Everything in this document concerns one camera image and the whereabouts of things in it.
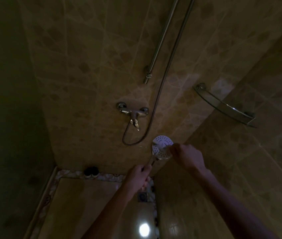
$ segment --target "shower hose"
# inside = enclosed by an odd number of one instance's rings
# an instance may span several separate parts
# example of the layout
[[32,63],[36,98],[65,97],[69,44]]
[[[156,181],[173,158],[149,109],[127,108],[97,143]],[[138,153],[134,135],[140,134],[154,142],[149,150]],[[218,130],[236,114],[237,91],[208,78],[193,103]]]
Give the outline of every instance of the shower hose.
[[176,38],[176,40],[175,40],[175,42],[174,42],[174,46],[173,46],[173,49],[172,49],[172,52],[171,52],[169,61],[168,61],[168,63],[167,63],[167,67],[166,67],[166,69],[165,69],[165,72],[164,72],[164,75],[163,75],[163,78],[162,78],[162,81],[161,81],[161,84],[160,84],[160,88],[159,88],[159,91],[158,91],[158,94],[157,94],[157,98],[156,98],[156,100],[155,100],[155,104],[154,104],[154,107],[153,107],[153,112],[152,112],[152,114],[151,114],[150,122],[149,122],[149,124],[148,124],[147,129],[146,129],[146,132],[144,133],[143,137],[142,137],[139,141],[137,141],[137,142],[135,142],[135,143],[130,143],[130,144],[129,144],[129,143],[126,143],[126,142],[125,142],[125,136],[127,135],[127,132],[128,132],[128,130],[129,130],[129,127],[130,127],[130,121],[129,121],[129,123],[128,123],[128,125],[127,125],[127,128],[125,129],[124,134],[123,134],[123,137],[122,137],[122,142],[123,142],[124,145],[127,145],[127,146],[137,145],[137,144],[141,143],[141,142],[148,136],[148,134],[149,134],[149,132],[150,132],[150,129],[151,129],[151,126],[152,126],[152,122],[153,122],[153,119],[154,119],[154,115],[155,115],[155,111],[156,111],[157,106],[158,106],[158,103],[159,103],[159,99],[160,99],[160,95],[161,95],[161,92],[162,92],[162,88],[163,88],[164,82],[165,82],[165,80],[166,80],[166,78],[167,78],[167,73],[169,72],[169,69],[170,69],[170,66],[171,66],[173,57],[174,57],[175,52],[176,52],[176,48],[177,48],[178,45],[179,45],[179,41],[180,41],[180,39],[181,39],[181,37],[182,37],[182,33],[183,33],[184,28],[185,28],[185,24],[186,24],[186,22],[187,22],[187,20],[188,20],[188,17],[190,16],[190,13],[191,13],[191,10],[192,10],[194,1],[195,1],[195,0],[191,0],[191,1],[190,1],[190,4],[189,4],[189,6],[188,6],[188,8],[187,8],[187,11],[186,11],[186,13],[185,13],[185,17],[184,17],[184,19],[183,19],[182,25],[181,25],[181,27],[180,27],[178,36],[177,36],[177,38]]

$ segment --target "shoe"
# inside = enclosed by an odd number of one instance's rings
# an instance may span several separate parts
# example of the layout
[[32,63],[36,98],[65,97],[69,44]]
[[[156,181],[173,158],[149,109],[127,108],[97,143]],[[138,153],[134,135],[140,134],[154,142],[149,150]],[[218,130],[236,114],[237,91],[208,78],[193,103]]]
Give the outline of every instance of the shoe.
[[92,175],[92,167],[87,168],[85,171],[83,171],[86,178],[90,178]]
[[98,169],[97,167],[92,167],[91,170],[92,170],[92,172],[91,172],[92,177],[93,177],[93,178],[98,177],[98,175],[99,175],[99,169]]

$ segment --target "hand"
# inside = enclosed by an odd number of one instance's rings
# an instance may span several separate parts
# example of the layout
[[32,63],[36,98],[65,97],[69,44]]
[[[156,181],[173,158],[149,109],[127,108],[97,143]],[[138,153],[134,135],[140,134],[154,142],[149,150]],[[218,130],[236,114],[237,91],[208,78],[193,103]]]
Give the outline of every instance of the hand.
[[151,165],[136,165],[129,170],[121,187],[128,192],[129,197],[131,197],[130,199],[132,199],[139,189],[145,190],[148,182],[150,181],[149,174],[151,169]]
[[204,174],[208,169],[205,167],[202,153],[192,145],[175,143],[170,147],[174,160],[186,170],[194,170]]

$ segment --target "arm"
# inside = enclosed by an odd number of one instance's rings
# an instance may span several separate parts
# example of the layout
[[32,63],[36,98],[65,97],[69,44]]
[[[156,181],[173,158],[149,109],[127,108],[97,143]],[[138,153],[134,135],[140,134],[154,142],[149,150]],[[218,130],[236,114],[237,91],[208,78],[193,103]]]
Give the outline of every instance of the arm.
[[173,158],[202,186],[222,216],[234,238],[278,238],[237,199],[235,199],[206,169],[202,153],[192,145],[174,144]]
[[128,202],[140,188],[145,189],[150,180],[148,175],[151,172],[151,165],[146,165],[144,171],[141,171],[142,168],[143,165],[137,165],[130,169],[121,187],[81,239],[112,238],[116,224]]

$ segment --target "chrome faucet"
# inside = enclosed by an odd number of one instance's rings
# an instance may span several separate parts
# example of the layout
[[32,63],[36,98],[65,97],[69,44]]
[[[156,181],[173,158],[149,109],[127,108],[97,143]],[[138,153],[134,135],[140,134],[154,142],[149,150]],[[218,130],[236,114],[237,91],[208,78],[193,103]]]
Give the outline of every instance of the chrome faucet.
[[149,108],[142,107],[139,110],[128,109],[127,104],[122,101],[117,103],[117,108],[120,112],[130,115],[131,124],[134,125],[138,129],[138,131],[141,130],[138,124],[138,118],[146,117],[149,114]]

